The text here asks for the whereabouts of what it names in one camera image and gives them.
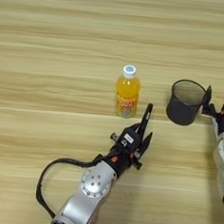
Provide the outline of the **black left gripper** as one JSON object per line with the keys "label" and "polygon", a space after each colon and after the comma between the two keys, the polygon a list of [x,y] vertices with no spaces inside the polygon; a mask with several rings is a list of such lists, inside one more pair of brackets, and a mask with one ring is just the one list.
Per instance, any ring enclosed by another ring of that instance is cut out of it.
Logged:
{"label": "black left gripper", "polygon": [[[125,131],[129,133],[136,132],[139,127],[140,123],[137,122],[132,126],[126,127]],[[115,144],[113,144],[108,154],[108,164],[115,171],[117,177],[120,177],[125,170],[138,161],[135,152],[140,145],[140,136],[129,133],[122,133],[119,137],[116,133],[113,133],[110,136]],[[149,133],[145,140],[142,141],[140,147],[141,154],[146,152],[151,139],[152,133]]]}

